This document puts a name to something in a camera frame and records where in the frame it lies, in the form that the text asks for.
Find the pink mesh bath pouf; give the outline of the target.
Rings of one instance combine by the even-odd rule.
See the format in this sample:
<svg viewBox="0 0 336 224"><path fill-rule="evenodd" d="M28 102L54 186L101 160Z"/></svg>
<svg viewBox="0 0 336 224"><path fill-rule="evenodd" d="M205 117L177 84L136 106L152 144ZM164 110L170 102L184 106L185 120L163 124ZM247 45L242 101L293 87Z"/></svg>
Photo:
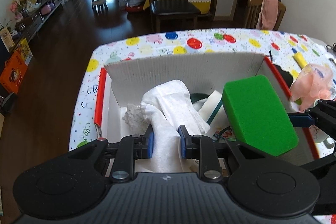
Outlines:
<svg viewBox="0 0 336 224"><path fill-rule="evenodd" d="M290 101L301 102L298 106L300 112L314 106L316 100L333 100L333 71L329 67L310 63L302 69L289 90Z"/></svg>

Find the green sponge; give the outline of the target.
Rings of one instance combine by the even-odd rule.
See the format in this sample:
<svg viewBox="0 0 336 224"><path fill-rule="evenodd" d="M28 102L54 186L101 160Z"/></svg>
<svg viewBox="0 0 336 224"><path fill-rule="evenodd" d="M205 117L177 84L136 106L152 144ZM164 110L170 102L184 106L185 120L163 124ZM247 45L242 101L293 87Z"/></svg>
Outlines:
<svg viewBox="0 0 336 224"><path fill-rule="evenodd" d="M265 76L227 82L222 104L239 141L272 156L297 147L299 139L288 113Z"/></svg>

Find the white green printed pouch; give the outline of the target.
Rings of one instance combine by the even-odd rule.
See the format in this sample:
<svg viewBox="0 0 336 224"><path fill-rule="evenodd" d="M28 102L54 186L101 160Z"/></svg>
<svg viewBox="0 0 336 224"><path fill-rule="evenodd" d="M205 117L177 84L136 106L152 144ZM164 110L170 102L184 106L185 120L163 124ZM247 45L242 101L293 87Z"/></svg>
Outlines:
<svg viewBox="0 0 336 224"><path fill-rule="evenodd" d="M235 139L234 131L222 104L221 93L216 90L210 95L194 93L190 95L190 99L195 110L210 126L206 136L217 143L223 143L227 139Z"/></svg>

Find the white towel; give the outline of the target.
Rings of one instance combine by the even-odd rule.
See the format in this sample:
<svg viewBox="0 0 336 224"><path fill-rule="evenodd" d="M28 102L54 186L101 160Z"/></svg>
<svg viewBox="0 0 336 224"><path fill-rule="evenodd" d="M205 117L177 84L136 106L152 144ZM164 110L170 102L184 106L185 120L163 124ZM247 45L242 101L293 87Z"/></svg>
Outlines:
<svg viewBox="0 0 336 224"><path fill-rule="evenodd" d="M180 80L172 80L152 88L143 95L141 112L153 128L153 154L149 160L139 160L139 172L190 172L195 163L181 156L178 128L184 125L190 135L204 135L210 126L193 107L188 88Z"/></svg>

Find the yellow cloth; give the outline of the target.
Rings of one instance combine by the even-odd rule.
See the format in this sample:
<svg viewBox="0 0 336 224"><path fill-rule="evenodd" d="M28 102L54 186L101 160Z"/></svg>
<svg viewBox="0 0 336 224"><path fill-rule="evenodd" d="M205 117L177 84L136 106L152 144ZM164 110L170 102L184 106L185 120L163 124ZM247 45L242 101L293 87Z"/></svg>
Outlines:
<svg viewBox="0 0 336 224"><path fill-rule="evenodd" d="M296 63L299 65L301 69L304 69L304 67L307 66L307 62L304 59L301 52L297 52L294 48L291 49L294 53L293 58L296 61Z"/></svg>

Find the white fuzzy cloth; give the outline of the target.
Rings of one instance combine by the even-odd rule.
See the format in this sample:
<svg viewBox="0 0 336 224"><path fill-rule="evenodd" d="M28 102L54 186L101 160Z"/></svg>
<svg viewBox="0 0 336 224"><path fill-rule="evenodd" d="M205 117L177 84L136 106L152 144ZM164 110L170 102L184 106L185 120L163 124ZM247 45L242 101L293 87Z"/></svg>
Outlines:
<svg viewBox="0 0 336 224"><path fill-rule="evenodd" d="M148 128L148 123L144 120L141 108L134 104L128 104L126 112L122 118L129 126L132 134L142 135Z"/></svg>

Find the black face mask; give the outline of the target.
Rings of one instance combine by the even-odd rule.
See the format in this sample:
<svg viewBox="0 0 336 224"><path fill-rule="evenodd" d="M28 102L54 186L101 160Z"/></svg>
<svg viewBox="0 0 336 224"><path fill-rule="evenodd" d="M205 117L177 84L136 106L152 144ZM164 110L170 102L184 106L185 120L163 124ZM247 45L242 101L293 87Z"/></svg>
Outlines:
<svg viewBox="0 0 336 224"><path fill-rule="evenodd" d="M279 65L277 65L273 62L273 56L272 56L272 51L271 50L269 50L269 58L271 60L271 63L274 65L274 67L280 73L281 77L284 79L288 89L290 89L290 87L291 87L291 85L294 81L293 76L289 72L284 71Z"/></svg>

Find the pale green ceramic mug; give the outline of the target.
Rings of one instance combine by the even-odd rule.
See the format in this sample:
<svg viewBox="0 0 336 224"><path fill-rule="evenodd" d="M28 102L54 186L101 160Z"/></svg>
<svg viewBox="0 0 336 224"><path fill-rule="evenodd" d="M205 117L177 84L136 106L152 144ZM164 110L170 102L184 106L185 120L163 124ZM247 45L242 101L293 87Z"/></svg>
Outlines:
<svg viewBox="0 0 336 224"><path fill-rule="evenodd" d="M320 129L317 129L315 132L314 140L316 143L323 143L328 149L333 149L335 147L335 140Z"/></svg>

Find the balloon print tablecloth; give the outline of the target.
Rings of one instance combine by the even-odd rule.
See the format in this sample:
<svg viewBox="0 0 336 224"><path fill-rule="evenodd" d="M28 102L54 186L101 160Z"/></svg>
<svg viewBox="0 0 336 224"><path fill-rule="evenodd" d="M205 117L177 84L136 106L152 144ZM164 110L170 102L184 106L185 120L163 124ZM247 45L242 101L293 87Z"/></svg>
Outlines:
<svg viewBox="0 0 336 224"><path fill-rule="evenodd" d="M206 29L153 34L99 46L92 53L77 97L70 149L102 136L95 113L99 83L107 63L167 55L248 52L266 57L297 77L294 48L308 63L335 69L335 57L305 35L250 29ZM269 223L239 207L220 185L202 182L194 173L144 172L134 181L112 186L92 210L72 223Z"/></svg>

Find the red white cardboard box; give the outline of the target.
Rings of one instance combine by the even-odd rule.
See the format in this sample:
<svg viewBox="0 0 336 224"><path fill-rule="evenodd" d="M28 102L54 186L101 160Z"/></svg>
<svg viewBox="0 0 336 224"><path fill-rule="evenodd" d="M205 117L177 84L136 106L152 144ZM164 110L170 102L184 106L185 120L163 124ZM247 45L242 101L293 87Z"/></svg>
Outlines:
<svg viewBox="0 0 336 224"><path fill-rule="evenodd" d="M268 78L288 112L293 111L289 89L270 59L259 53L218 52L146 57L107 63L99 83L95 113L102 136L114 143L131 134L123 120L128 104L139 105L150 89L181 80L191 94L222 92L227 82L252 76Z"/></svg>

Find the pink towel on chair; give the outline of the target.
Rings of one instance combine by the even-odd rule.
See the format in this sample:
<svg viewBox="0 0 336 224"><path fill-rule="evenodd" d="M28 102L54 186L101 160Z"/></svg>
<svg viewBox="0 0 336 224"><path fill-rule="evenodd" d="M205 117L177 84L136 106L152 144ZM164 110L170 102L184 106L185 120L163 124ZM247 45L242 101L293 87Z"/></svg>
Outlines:
<svg viewBox="0 0 336 224"><path fill-rule="evenodd" d="M278 17L278 0L262 0L257 30L273 30Z"/></svg>

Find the wooden chair with towel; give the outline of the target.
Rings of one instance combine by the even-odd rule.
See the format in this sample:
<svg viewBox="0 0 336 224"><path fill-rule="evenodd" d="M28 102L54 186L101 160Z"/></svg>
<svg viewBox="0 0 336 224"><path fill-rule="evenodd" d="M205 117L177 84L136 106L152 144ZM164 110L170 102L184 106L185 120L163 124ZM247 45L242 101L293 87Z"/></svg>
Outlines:
<svg viewBox="0 0 336 224"><path fill-rule="evenodd" d="M279 0L248 0L243 27L277 31L285 12L286 6Z"/></svg>

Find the orange gift bag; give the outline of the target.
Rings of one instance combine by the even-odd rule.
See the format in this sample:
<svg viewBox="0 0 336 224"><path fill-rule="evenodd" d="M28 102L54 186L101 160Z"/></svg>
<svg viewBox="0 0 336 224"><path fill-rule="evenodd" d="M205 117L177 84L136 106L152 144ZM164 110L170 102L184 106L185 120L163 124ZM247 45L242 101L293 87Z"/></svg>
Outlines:
<svg viewBox="0 0 336 224"><path fill-rule="evenodd" d="M1 84L9 92L18 94L23 77L27 71L27 65L21 54L14 52L5 62L5 68L1 73Z"/></svg>

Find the small wooden stool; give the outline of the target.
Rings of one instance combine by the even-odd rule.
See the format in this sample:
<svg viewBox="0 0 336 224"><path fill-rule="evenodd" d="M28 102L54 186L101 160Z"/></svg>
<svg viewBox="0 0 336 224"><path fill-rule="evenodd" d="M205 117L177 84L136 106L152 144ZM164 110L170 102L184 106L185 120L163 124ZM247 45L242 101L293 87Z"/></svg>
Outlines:
<svg viewBox="0 0 336 224"><path fill-rule="evenodd" d="M92 2L92 9L94 12L105 12L108 11L108 6L106 0L96 0Z"/></svg>

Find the dark tv cabinet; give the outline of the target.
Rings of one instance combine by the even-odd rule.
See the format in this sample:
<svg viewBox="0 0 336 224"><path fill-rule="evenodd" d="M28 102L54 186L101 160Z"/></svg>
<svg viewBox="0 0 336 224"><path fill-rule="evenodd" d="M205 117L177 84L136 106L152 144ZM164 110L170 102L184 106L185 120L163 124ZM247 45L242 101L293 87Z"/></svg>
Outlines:
<svg viewBox="0 0 336 224"><path fill-rule="evenodd" d="M42 28L43 24L56 12L56 10L63 5L63 0L43 0L37 10L29 13L29 16L15 25L19 36L15 39L14 45L8 50L3 42L1 42L1 50L4 49L5 54L12 53L22 39L26 39L29 43Z"/></svg>

